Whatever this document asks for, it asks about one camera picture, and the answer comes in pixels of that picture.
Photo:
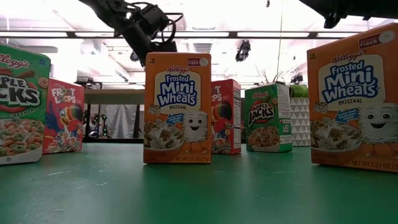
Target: red cereal box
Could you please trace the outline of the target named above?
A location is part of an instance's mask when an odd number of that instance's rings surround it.
[[[211,83],[211,149],[241,152],[241,86],[232,79]]]
[[[43,154],[81,150],[85,89],[49,79]]]

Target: ceiling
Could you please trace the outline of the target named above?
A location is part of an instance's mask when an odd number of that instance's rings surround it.
[[[177,23],[177,30],[197,31],[327,31],[323,28],[323,18],[299,0],[271,0],[266,7],[266,0],[246,0],[244,4],[232,4],[228,0],[150,0],[158,4],[164,12],[182,12],[184,18]],[[363,21],[360,17],[348,17],[332,31],[361,32],[381,26],[394,20],[371,18]],[[95,13],[78,0],[2,0],[0,7],[0,30],[22,31],[113,31],[102,23]],[[279,80],[289,82],[292,75],[300,72],[307,81],[306,51],[308,49],[334,41],[325,39],[252,39],[249,57],[244,62],[236,62],[235,55],[241,40],[239,39],[175,39],[179,52],[207,51],[212,54],[213,80],[233,77],[243,85],[250,87],[255,83],[272,80],[282,72]],[[19,46],[53,46],[60,52],[68,52],[71,58],[81,57],[81,51],[73,45],[80,46],[82,40],[71,39],[2,39]],[[80,75],[94,77],[102,82],[123,88],[135,88],[120,79],[115,79],[107,70],[99,67],[119,66],[127,72],[129,81],[143,83],[145,78],[139,62],[132,62],[132,52],[124,39],[94,40],[94,45],[103,46],[101,53],[106,53],[111,61],[103,57],[84,56],[76,60]]]

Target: green table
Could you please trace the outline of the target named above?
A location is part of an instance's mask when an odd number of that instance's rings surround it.
[[[145,165],[141,144],[85,144],[0,167],[0,223],[396,223],[398,175],[293,153]]]

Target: froot loops box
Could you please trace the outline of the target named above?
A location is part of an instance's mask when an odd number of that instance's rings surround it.
[[[241,86],[232,79],[211,83],[211,150],[241,152]]]
[[[289,88],[270,83],[244,92],[244,117],[248,151],[292,150]]]
[[[0,44],[0,165],[42,157],[50,59]]]
[[[85,89],[50,78],[43,154],[80,151]]]
[[[398,172],[398,24],[311,49],[312,162]]]
[[[211,56],[149,53],[145,163],[211,162]]]

